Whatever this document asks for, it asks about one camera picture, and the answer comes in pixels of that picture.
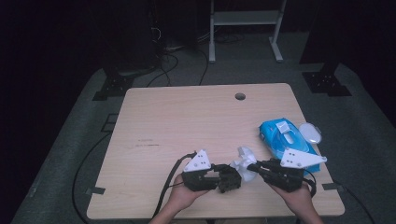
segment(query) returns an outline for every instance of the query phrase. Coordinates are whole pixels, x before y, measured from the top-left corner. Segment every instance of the white shelf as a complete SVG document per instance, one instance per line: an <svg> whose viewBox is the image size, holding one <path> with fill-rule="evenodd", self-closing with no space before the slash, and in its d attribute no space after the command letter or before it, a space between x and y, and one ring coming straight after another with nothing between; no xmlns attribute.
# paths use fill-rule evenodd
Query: white shelf
<svg viewBox="0 0 396 224"><path fill-rule="evenodd" d="M276 24L278 14L278 10L215 12L214 25Z"/></svg>

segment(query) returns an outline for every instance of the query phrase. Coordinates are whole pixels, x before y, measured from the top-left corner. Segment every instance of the black cable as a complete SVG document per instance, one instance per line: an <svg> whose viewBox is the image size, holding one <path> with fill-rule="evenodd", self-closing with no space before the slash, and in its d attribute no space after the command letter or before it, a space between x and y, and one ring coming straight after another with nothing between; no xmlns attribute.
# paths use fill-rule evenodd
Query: black cable
<svg viewBox="0 0 396 224"><path fill-rule="evenodd" d="M82 216L82 214L78 211L77 205L76 205L76 199L75 199L75 187L76 187L76 181L77 181L77 177L78 177L78 173L81 170L82 165L84 164L85 160L87 160L88 156L93 152L93 150L105 139L107 138L109 135L111 135L112 132L107 133L105 136L103 136L99 141L97 141L95 143L95 145L93 145L91 147L91 149L88 151L88 153L85 155L84 159L82 159L81 163L78 166L78 169L75 173L74 179L73 179L73 187L72 187L72 202L73 202L73 207L76 210L79 218L86 224L88 224L88 221L85 220L85 217Z"/></svg>
<svg viewBox="0 0 396 224"><path fill-rule="evenodd" d="M153 82L153 81L155 81L155 79L157 79L158 77L160 77L160 76L162 76L162 75L164 75L164 74L166 74L167 75L167 73L168 72L170 72L170 71L172 71L174 68L176 68L176 66L178 65L178 58L176 57L176 56L174 56L174 55L172 55L172 54L166 54L167 56L171 56L171 57L173 57L175 60L176 60L176 63L175 63L175 65L173 65L169 70L167 70L167 71L163 71L161 74L159 74L158 76L156 76L155 78L153 78L149 83L148 83L148 85L146 86L146 87L148 87L149 85L151 85L151 83Z"/></svg>
<svg viewBox="0 0 396 224"><path fill-rule="evenodd" d="M163 69L163 64L162 63L160 63L160 68L161 68L161 70L163 70L163 72L165 73L166 78L168 80L168 84L166 86L172 86L171 78L169 77L168 72Z"/></svg>
<svg viewBox="0 0 396 224"><path fill-rule="evenodd" d="M205 62L206 62L205 71L204 71L204 73L202 74L201 80L199 81L199 84L198 84L198 86L201 86L202 81L204 80L204 76L206 75L207 67L208 67L208 65L209 65L209 60L207 59L207 56L206 56L206 54L205 54L203 51L201 51L200 49L198 49L198 51L200 51L202 54L204 54L204 56L205 56Z"/></svg>
<svg viewBox="0 0 396 224"><path fill-rule="evenodd" d="M184 184L184 182L180 182L180 183L177 183L177 184L174 184L174 185L170 185L169 188L172 188L172 187L175 187L175 186L178 186L178 185L181 185L181 184Z"/></svg>
<svg viewBox="0 0 396 224"><path fill-rule="evenodd" d="M314 179L313 181L310 179L305 179L305 178L303 179L303 181L305 181L309 186L311 186L311 198L313 198L317 193L317 179L314 177L314 175L311 172L309 172L308 170L305 171L309 173Z"/></svg>
<svg viewBox="0 0 396 224"><path fill-rule="evenodd" d="M194 158L196 154L197 154L196 152L187 154L184 157L177 160L174 167L172 168L172 171L169 173L169 176L166 179L165 184L163 185L163 191L161 191L160 199L158 201L157 208L155 209L153 217L157 216L157 214L160 212L161 206L163 205L163 196L165 196L166 191L171 187L170 183L172 181L173 176L175 175L177 168L180 166L181 162L186 158Z"/></svg>
<svg viewBox="0 0 396 224"><path fill-rule="evenodd" d="M347 187L343 186L342 184L340 184L338 181L336 181L336 180L334 180L334 179L332 180L332 182L334 182L334 184L336 184L336 185L339 185L339 186L343 187L344 190L345 190L346 192L348 192L348 193L356 200L356 202L358 202L358 204L361 205L361 208L364 210L364 212L366 213L367 217L370 218L370 220L371 220L371 222L372 222L373 224L375 224L375 221L374 221L372 215L370 214L369 210L366 208L366 206L364 206L364 204L363 204L363 203L361 202L361 200L356 196L355 193L353 193L350 189L348 189Z"/></svg>

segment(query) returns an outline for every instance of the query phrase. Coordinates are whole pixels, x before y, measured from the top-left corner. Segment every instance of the hole in table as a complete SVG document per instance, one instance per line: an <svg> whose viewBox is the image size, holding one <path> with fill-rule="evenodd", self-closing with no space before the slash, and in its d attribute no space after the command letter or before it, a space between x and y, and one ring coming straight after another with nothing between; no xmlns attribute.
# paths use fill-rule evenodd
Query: hole in table
<svg viewBox="0 0 396 224"><path fill-rule="evenodd" d="M242 93L242 92L238 92L235 95L235 99L240 100L240 101L245 100L246 98L247 98L246 95L244 93Z"/></svg>

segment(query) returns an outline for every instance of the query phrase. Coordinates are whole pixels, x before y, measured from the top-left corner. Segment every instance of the black tape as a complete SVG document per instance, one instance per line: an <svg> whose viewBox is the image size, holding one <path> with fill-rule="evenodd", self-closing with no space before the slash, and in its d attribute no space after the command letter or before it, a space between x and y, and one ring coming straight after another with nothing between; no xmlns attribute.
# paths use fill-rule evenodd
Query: black tape
<svg viewBox="0 0 396 224"><path fill-rule="evenodd" d="M343 192L345 191L344 187L341 185L337 185L335 183L329 183L329 184L322 184L324 190L331 190L331 189L336 189L338 192Z"/></svg>
<svg viewBox="0 0 396 224"><path fill-rule="evenodd" d="M97 187L95 187L95 188L93 188L93 189L87 189L86 191L85 191L85 193L86 194L88 194L88 195L93 195L94 193L95 194L105 194L105 190L106 189L102 189L102 188L97 188Z"/></svg>
<svg viewBox="0 0 396 224"><path fill-rule="evenodd" d="M119 114L108 114L106 122L102 126L102 133L112 133L114 131L114 127L116 126L117 119Z"/></svg>

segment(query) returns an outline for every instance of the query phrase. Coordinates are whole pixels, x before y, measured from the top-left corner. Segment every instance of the white object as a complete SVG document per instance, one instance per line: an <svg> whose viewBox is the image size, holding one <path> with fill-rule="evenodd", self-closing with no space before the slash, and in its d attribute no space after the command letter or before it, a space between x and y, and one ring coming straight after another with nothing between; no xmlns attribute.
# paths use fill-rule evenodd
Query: white object
<svg viewBox="0 0 396 224"><path fill-rule="evenodd" d="M184 167L184 172L207 170L211 167L209 158L207 157L206 150L201 149L192 160Z"/></svg>
<svg viewBox="0 0 396 224"><path fill-rule="evenodd" d="M235 170L241 175L245 182L253 180L257 173L249 171L248 166L251 163L256 163L257 160L254 157L253 152L248 147L239 147L239 157L242 158L241 161L232 161L230 166L235 168Z"/></svg>
<svg viewBox="0 0 396 224"><path fill-rule="evenodd" d="M214 0L210 7L210 40L209 40L209 62L216 61L215 55L215 26L217 25L254 25L269 24L274 25L274 34L269 37L270 45L278 63L283 62L283 57L277 46L280 25L282 24L287 0L282 0L279 10L266 11L215 11Z"/></svg>
<svg viewBox="0 0 396 224"><path fill-rule="evenodd" d="M299 127L299 131L305 141L312 143L312 144L318 144L321 141L321 135L320 132L318 131L318 128L315 127L311 123L303 123Z"/></svg>
<svg viewBox="0 0 396 224"><path fill-rule="evenodd" d="M326 161L326 157L317 156L292 148L286 148L280 165L283 167L303 169Z"/></svg>
<svg viewBox="0 0 396 224"><path fill-rule="evenodd" d="M286 133L290 131L289 124L286 121L280 121L276 124L276 127L280 131L280 133Z"/></svg>

